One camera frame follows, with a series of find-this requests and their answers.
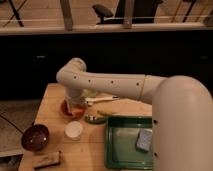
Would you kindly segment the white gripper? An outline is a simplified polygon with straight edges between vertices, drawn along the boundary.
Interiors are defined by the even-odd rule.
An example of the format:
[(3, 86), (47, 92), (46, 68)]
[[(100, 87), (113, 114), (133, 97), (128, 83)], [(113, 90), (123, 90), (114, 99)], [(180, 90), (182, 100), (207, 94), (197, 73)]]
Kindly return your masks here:
[(68, 111), (71, 112), (75, 107), (85, 107), (85, 97), (82, 89), (65, 89), (65, 101)]

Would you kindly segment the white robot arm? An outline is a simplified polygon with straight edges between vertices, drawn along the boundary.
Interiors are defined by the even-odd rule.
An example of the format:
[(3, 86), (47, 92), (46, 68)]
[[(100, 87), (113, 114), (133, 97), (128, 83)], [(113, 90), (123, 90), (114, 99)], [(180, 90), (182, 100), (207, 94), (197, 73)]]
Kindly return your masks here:
[(56, 80), (70, 108), (84, 104), (85, 89), (150, 104), (154, 171), (213, 171), (213, 96), (199, 80), (91, 73), (80, 58), (60, 68)]

